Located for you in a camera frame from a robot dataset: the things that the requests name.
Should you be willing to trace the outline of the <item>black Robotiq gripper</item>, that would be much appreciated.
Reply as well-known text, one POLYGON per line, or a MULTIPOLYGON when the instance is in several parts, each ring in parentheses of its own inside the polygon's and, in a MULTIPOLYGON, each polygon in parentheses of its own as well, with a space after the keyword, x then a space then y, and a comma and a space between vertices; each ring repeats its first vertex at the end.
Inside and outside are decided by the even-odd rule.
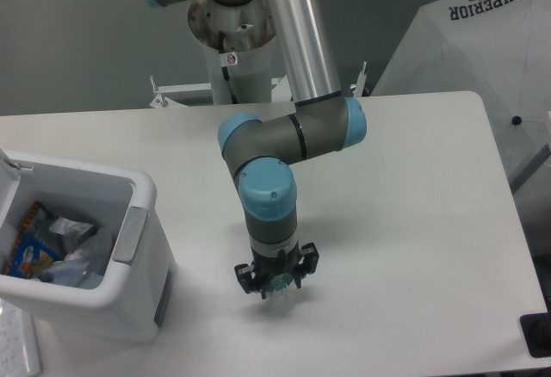
POLYGON ((315 243, 301 247, 297 244, 289 253, 282 250, 277 256, 263 256, 253 251, 253 263, 236 265, 234 272, 247 294, 258 293, 265 300, 264 287, 287 287, 293 283, 301 288, 302 280, 315 273, 318 262, 315 243))

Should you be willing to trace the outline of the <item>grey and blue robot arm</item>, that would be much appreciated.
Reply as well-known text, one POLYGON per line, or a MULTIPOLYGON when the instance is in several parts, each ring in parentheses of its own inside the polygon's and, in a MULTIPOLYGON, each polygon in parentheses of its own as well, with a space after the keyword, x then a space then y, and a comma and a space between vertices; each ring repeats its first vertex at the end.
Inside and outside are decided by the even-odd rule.
POLYGON ((218 142, 238 192, 251 263, 235 268, 239 285, 262 296, 300 285, 315 272, 314 244, 299 245, 297 187, 291 165, 363 141, 367 120, 341 91, 318 0, 146 0, 190 2, 189 26, 215 51, 232 104, 244 100, 236 70, 244 55, 279 40, 295 111, 269 121, 240 113, 219 128, 218 142))

